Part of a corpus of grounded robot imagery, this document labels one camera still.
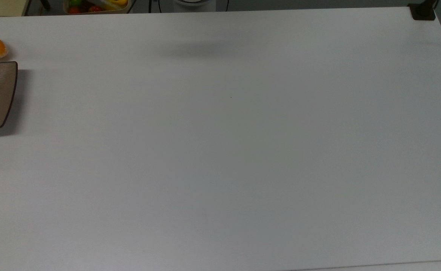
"red tomato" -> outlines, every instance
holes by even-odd
[[[70,7],[68,10],[69,14],[78,14],[81,13],[81,11],[79,10],[79,7],[74,6],[74,7]]]
[[[103,9],[101,7],[98,7],[98,6],[91,6],[88,9],[88,12],[98,12],[98,11],[103,11]]]

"floor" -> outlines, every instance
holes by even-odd
[[[32,0],[27,15],[66,15],[63,11],[64,0],[48,0],[49,11],[43,9],[40,0]],[[134,0],[130,13],[147,13],[148,0]],[[422,0],[217,0],[217,11],[247,10],[282,10],[282,9],[316,9],[316,8],[361,8],[361,7],[406,7],[408,3],[420,3]],[[172,12],[172,0],[153,0],[152,12]],[[436,8],[441,22],[441,0]]]

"white table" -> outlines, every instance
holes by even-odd
[[[0,18],[0,270],[441,260],[441,26],[408,8]]]

